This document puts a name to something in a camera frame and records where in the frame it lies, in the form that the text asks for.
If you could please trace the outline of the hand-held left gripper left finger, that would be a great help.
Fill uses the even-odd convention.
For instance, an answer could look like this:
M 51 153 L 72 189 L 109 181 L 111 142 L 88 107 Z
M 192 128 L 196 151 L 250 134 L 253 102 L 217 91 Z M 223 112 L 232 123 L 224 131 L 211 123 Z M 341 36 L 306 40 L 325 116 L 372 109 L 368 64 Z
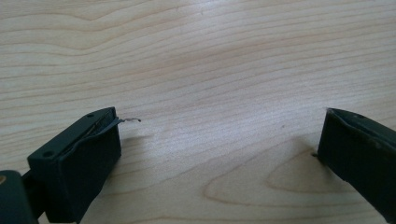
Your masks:
M 28 156 L 50 222 L 79 223 L 121 156 L 114 107 L 91 112 Z

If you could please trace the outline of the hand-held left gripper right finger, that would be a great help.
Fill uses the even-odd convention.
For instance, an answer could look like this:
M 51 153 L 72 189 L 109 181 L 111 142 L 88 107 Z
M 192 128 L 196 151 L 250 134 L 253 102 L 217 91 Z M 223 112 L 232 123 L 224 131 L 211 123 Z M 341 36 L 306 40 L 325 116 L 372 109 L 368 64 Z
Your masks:
M 396 131 L 360 114 L 329 108 L 318 159 L 396 224 Z

